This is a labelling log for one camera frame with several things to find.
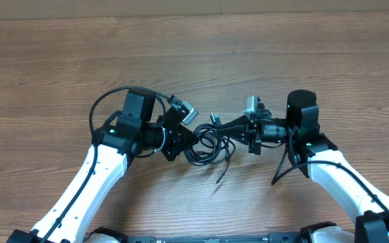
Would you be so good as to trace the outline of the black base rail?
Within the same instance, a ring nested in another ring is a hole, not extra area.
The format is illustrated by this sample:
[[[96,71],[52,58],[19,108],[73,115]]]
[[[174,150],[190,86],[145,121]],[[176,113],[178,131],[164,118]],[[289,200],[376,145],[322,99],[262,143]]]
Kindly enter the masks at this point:
[[[301,228],[299,232],[273,232],[258,236],[203,236],[158,238],[155,236],[127,236],[121,232],[99,227],[84,243],[347,243],[353,242],[355,235],[344,231],[332,222],[322,222]]]

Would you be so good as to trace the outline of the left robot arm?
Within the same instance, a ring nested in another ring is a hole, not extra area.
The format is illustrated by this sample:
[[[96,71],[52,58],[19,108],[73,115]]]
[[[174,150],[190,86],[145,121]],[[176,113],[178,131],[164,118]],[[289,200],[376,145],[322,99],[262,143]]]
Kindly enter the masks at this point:
[[[119,232],[87,229],[105,197],[127,172],[135,158],[163,153],[173,161],[197,143],[187,129],[198,115],[188,102],[137,86],[127,86],[122,109],[100,128],[92,124],[91,146],[82,167],[52,209],[29,232],[14,230],[8,242],[125,242]]]

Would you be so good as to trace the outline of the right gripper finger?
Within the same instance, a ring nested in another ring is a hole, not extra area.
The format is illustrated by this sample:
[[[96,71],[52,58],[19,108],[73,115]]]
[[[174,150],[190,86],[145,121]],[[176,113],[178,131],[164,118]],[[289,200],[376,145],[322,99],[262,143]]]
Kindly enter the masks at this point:
[[[222,124],[218,127],[219,130],[225,129],[244,129],[249,124],[249,119],[242,115],[226,124]]]
[[[218,134],[248,145],[253,138],[253,124],[225,124],[218,128]]]

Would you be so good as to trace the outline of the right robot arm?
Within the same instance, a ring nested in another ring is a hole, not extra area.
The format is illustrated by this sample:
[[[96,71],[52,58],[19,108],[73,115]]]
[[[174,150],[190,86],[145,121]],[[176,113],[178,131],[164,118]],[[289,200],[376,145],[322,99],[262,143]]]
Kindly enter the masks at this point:
[[[260,154],[263,147],[283,144],[283,159],[291,168],[277,169],[272,183],[296,169],[319,184],[353,221],[353,233],[325,221],[302,227],[289,242],[389,242],[389,196],[378,190],[321,133],[317,97],[294,90],[286,102],[286,117],[273,118],[259,97],[250,97],[244,115],[218,127],[220,135],[245,144]]]

